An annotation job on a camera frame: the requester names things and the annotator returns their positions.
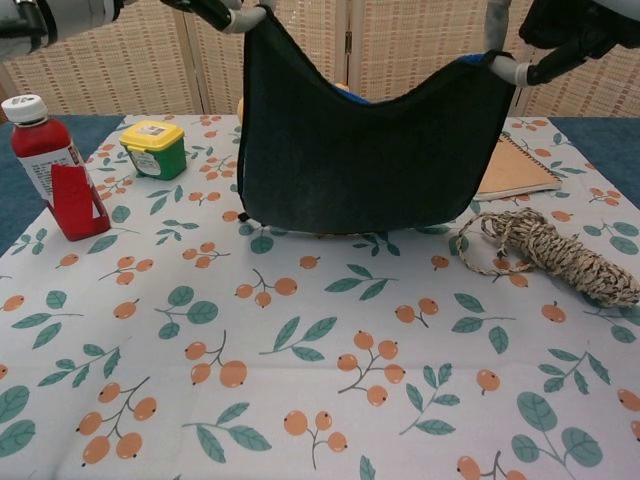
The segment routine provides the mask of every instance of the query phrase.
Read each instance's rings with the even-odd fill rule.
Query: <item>spiral notebook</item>
[[[562,181],[551,170],[501,135],[474,200],[482,202],[544,190],[559,190]]]

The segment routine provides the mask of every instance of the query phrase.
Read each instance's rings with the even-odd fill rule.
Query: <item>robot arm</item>
[[[200,16],[223,33],[250,30],[265,17],[259,6],[241,10],[243,0],[161,0]],[[114,22],[135,0],[0,0],[0,60],[26,55],[77,33]],[[275,8],[276,0],[262,0]],[[485,47],[502,50],[511,0],[488,0]],[[547,83],[616,45],[640,48],[638,0],[533,0],[520,37],[554,49],[538,65],[496,58],[493,71],[518,86]]]

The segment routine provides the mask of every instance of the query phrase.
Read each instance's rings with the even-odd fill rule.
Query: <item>wicker panel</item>
[[[639,117],[640,50],[615,48],[598,61],[535,87],[525,115]]]
[[[460,55],[482,52],[486,5],[486,0],[366,0],[360,94],[373,101],[397,97]],[[517,30],[529,5],[513,1],[505,45],[523,60]]]
[[[173,10],[157,0],[5,66],[20,93],[41,95],[53,113],[195,113]]]
[[[278,19],[329,80],[333,80],[335,71],[338,1],[279,0],[276,10]],[[209,113],[235,113],[242,96],[243,36],[223,35],[200,19],[195,24]]]

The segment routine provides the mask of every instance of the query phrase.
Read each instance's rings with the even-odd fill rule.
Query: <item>floral tablecloth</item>
[[[119,145],[141,118],[88,159],[113,228],[45,211],[0,260],[0,478],[638,478],[640,310],[453,248],[530,206],[640,276],[640,212],[546,119],[505,131],[562,191],[318,237],[237,220],[236,117],[153,117],[186,130],[169,182]]]

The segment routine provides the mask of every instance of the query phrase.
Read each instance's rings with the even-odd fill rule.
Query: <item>rope bundle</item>
[[[508,270],[485,270],[472,265],[464,254],[463,238],[478,220],[487,236],[500,241],[498,257],[507,255],[508,245],[524,253],[530,264]],[[537,266],[562,278],[603,307],[630,307],[640,300],[640,284],[629,272],[585,248],[577,240],[577,235],[571,238],[560,236],[556,227],[530,208],[518,212],[481,213],[460,230],[457,248],[462,262],[482,275],[508,275]]]

